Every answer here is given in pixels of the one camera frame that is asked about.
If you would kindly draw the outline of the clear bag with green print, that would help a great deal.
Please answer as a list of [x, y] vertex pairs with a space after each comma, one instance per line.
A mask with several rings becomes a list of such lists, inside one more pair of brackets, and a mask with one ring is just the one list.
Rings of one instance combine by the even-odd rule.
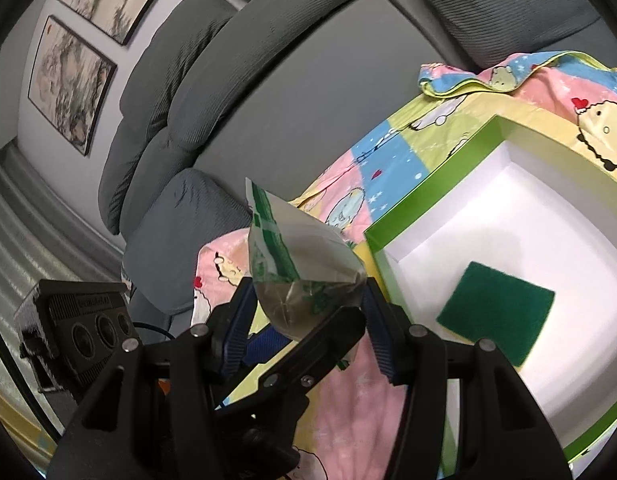
[[300, 341], [343, 307], [360, 307], [367, 272], [332, 226], [246, 180], [249, 273], [278, 333]]

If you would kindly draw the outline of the green scouring pad sponge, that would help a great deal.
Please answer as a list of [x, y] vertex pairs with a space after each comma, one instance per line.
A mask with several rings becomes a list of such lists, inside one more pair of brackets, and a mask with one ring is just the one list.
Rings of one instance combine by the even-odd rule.
[[493, 341], [515, 366], [529, 356], [555, 292], [472, 261], [436, 318], [445, 330], [476, 342]]

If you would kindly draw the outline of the green box with white interior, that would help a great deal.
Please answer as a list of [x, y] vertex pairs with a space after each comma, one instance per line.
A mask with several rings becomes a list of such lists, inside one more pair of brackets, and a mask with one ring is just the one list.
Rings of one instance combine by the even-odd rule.
[[575, 478], [617, 428], [617, 181], [512, 120], [491, 118], [367, 230], [389, 296], [417, 323], [460, 338], [444, 309], [479, 263], [552, 292], [537, 323], [517, 309], [467, 318], [517, 363]]

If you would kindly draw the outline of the lower framed ink painting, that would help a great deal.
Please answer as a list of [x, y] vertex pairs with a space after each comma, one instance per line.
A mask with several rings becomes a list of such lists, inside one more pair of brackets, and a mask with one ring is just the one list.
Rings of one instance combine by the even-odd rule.
[[86, 156], [116, 64], [53, 15], [40, 33], [26, 96]]

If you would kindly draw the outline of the grey sofa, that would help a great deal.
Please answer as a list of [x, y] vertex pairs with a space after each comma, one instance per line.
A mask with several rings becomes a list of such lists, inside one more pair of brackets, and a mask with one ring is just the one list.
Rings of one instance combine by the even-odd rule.
[[608, 0], [182, 0], [122, 93], [99, 209], [125, 240], [130, 315], [194, 306], [198, 250], [286, 200], [419, 92], [419, 68], [575, 50], [617, 66]]

